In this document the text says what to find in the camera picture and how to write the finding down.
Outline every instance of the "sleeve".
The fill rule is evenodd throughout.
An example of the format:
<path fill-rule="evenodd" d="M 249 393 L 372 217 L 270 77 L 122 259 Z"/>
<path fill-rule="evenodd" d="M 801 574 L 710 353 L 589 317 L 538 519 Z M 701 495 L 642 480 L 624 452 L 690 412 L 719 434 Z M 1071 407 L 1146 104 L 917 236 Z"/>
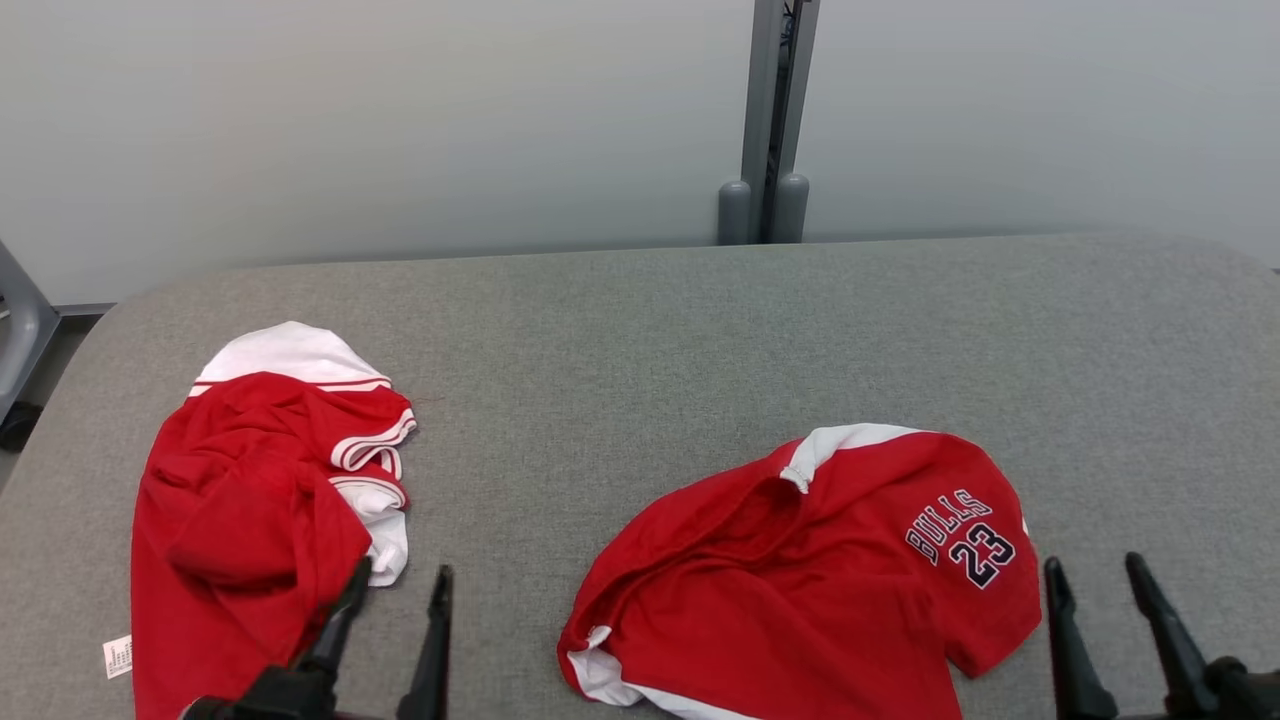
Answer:
<path fill-rule="evenodd" d="M 334 468 L 355 471 L 370 461 L 385 464 L 384 450 L 404 442 L 417 428 L 408 400 L 390 388 L 325 392 L 325 396 L 329 409 L 324 413 L 325 421 L 315 425 L 316 439 L 328 450 Z"/>
<path fill-rule="evenodd" d="M 329 482 L 369 530 L 374 560 L 370 585 L 396 582 L 408 562 L 404 509 L 396 446 L 417 427 L 402 395 L 385 387 L 314 393 L 312 424 L 317 455 L 326 459 Z"/>
<path fill-rule="evenodd" d="M 1041 621 L 1036 550 L 1014 488 L 979 447 L 947 437 L 895 502 L 908 556 L 946 653 L 970 678 L 998 665 Z"/>

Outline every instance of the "clothing tag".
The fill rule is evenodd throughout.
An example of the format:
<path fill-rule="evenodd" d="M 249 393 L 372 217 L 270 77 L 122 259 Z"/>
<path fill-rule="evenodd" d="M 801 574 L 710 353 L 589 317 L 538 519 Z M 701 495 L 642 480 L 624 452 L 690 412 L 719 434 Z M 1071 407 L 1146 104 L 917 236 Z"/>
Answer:
<path fill-rule="evenodd" d="M 133 670 L 133 635 L 102 643 L 102 657 L 106 660 L 108 680 Z"/>

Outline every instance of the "gray cushion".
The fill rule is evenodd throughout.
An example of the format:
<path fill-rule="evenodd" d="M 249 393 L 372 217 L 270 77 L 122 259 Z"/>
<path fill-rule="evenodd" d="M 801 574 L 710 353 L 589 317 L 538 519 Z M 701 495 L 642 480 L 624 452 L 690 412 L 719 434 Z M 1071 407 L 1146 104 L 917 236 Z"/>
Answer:
<path fill-rule="evenodd" d="M 438 562 L 457 569 L 454 717 L 654 717 L 576 697 L 554 644 L 588 566 L 658 496 L 818 425 L 982 445 L 1064 557 L 1124 710 L 1164 692 L 1123 553 L 1208 656 L 1280 665 L 1280 290 L 1216 245 L 998 237 L 228 272 L 113 310 L 0 493 L 0 716 L 125 717 L 129 527 L 155 432 L 230 338 L 340 334 L 417 407 L 412 559 L 339 693 L 390 716 Z M 1048 717 L 1047 635 L 956 676 L 972 717 Z"/>

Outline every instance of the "basketball jersey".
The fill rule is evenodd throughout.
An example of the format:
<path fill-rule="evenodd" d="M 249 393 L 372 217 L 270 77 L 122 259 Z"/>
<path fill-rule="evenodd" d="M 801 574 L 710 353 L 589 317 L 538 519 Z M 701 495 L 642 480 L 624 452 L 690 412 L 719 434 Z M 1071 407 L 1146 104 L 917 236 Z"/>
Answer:
<path fill-rule="evenodd" d="M 589 700 L 681 717 L 959 719 L 1041 620 L 1018 496 L 977 446 L 819 428 L 640 512 L 557 655 Z"/>
<path fill-rule="evenodd" d="M 415 425 L 408 400 L 328 331 L 285 323 L 206 365 L 138 488 L 140 719 L 239 697 L 288 664 L 366 553 L 370 584 L 394 582 L 408 547 L 394 446 Z"/>

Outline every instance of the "red shirt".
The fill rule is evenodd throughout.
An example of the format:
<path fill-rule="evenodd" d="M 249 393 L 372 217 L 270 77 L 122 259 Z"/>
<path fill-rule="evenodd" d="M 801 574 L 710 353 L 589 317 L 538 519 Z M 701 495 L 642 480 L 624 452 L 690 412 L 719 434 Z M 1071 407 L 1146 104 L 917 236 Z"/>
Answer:
<path fill-rule="evenodd" d="M 600 553 L 566 680 L 684 717 L 959 719 L 1039 624 L 1018 496 L 960 438 L 819 428 L 659 498 Z"/>
<path fill-rule="evenodd" d="M 140 719 L 237 698 L 306 647 L 370 548 L 344 488 L 383 488 L 403 507 L 389 446 L 411 427 L 388 387 L 274 373 L 204 386 L 164 423 L 133 523 Z"/>

